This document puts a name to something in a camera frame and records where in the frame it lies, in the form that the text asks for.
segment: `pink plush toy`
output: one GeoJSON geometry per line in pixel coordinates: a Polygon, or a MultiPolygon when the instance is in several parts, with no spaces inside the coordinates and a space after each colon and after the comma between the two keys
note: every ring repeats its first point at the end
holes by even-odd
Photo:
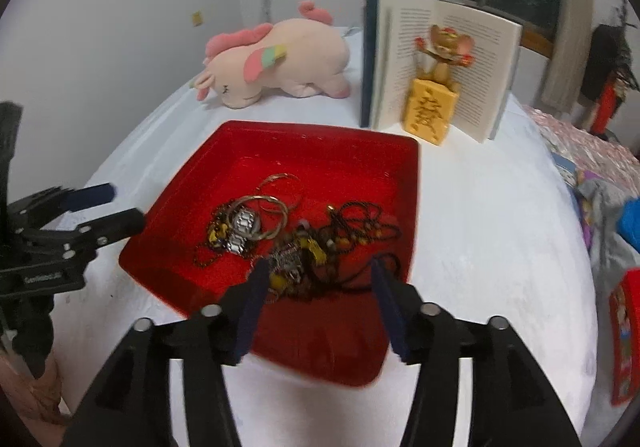
{"type": "Polygon", "coordinates": [[[209,89],[234,109],[257,102],[262,88],[280,88],[299,97],[349,96],[351,87],[342,75],[349,47],[331,26],[331,14],[315,8],[313,1],[301,2],[298,11],[305,19],[260,24],[211,38],[206,68],[193,82],[198,100],[204,100],[209,89]]]}

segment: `book page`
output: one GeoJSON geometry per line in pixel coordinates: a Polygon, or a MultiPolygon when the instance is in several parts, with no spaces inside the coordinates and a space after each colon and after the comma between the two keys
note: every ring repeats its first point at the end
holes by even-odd
{"type": "Polygon", "coordinates": [[[386,74],[373,128],[386,129],[402,120],[411,81],[415,78],[415,38],[425,37],[433,23],[437,0],[380,0],[391,12],[386,74]]]}
{"type": "Polygon", "coordinates": [[[476,58],[469,68],[451,67],[462,91],[451,123],[478,141],[488,138],[500,122],[511,86],[521,26],[468,6],[440,1],[437,21],[471,35],[476,58]]]}

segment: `pink mane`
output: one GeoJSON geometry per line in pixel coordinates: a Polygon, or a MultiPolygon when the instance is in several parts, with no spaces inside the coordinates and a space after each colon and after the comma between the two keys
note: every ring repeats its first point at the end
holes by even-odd
{"type": "Polygon", "coordinates": [[[229,48],[236,48],[236,46],[248,46],[249,44],[255,44],[258,41],[265,38],[267,33],[271,31],[273,24],[265,23],[256,26],[253,30],[240,30],[235,33],[221,33],[209,39],[205,48],[205,55],[203,64],[206,66],[211,62],[211,59],[216,55],[220,55],[223,51],[229,48]]]}

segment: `bracelet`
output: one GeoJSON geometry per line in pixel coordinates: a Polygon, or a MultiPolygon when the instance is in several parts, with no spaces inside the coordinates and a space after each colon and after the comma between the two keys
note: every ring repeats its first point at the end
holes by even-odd
{"type": "MultiPolygon", "coordinates": [[[[267,178],[265,178],[264,180],[262,180],[262,182],[260,182],[260,185],[257,186],[257,188],[255,189],[256,194],[260,193],[260,190],[265,186],[268,185],[269,183],[274,183],[278,180],[282,180],[284,178],[288,178],[291,180],[296,180],[300,183],[300,185],[302,185],[302,192],[300,193],[300,197],[296,200],[295,203],[293,203],[292,205],[289,205],[287,207],[287,210],[289,213],[293,212],[294,210],[296,210],[296,208],[298,208],[298,205],[300,205],[300,202],[302,201],[302,198],[304,196],[304,191],[305,191],[305,185],[302,183],[302,180],[300,178],[298,178],[296,175],[294,174],[290,174],[288,172],[281,172],[278,174],[272,174],[271,176],[267,176],[267,178]]],[[[271,214],[277,214],[278,212],[280,212],[280,210],[276,210],[274,208],[264,208],[262,207],[259,203],[258,203],[258,207],[260,207],[260,210],[264,210],[265,212],[270,212],[271,214]]]]}
{"type": "Polygon", "coordinates": [[[284,227],[287,226],[287,221],[289,220],[289,209],[287,208],[286,204],[281,202],[279,199],[274,198],[273,196],[266,196],[263,194],[254,194],[253,196],[242,196],[241,198],[238,198],[237,200],[235,200],[226,208],[225,215],[226,215],[226,224],[230,229],[233,229],[234,233],[238,234],[238,236],[244,237],[244,239],[248,239],[249,241],[261,241],[263,239],[273,239],[280,233],[280,231],[284,227]],[[277,205],[280,208],[278,212],[282,214],[282,219],[274,229],[271,229],[270,231],[265,231],[260,234],[255,234],[255,233],[252,234],[252,233],[246,233],[241,229],[236,229],[233,226],[233,224],[230,221],[230,215],[233,214],[236,208],[238,208],[240,205],[253,200],[264,200],[274,205],[277,205]]]}

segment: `red tray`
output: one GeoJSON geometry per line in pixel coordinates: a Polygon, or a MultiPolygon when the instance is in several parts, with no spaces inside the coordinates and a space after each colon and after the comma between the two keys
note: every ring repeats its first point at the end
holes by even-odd
{"type": "MultiPolygon", "coordinates": [[[[215,302],[228,286],[245,281],[250,261],[225,253],[211,267],[193,264],[212,209],[254,193],[262,179],[281,172],[298,176],[305,189],[289,228],[300,218],[314,227],[325,225],[327,205],[339,207],[349,200],[380,204],[384,218],[399,225],[401,239],[358,247],[340,269],[348,274],[373,253],[389,251],[400,258],[407,280],[415,234],[417,142],[368,130],[287,123],[221,125],[151,207],[145,231],[120,254],[121,267],[185,316],[215,302]]],[[[285,187],[281,183],[265,192],[287,202],[293,192],[276,192],[285,187]]],[[[296,187],[291,182],[287,188],[296,187]]],[[[266,226],[272,224],[263,219],[266,226]]],[[[261,243],[257,252],[269,247],[261,243]]],[[[311,302],[281,299],[265,305],[253,351],[306,375],[357,387],[377,377],[387,347],[372,294],[332,293],[311,302]]]]}

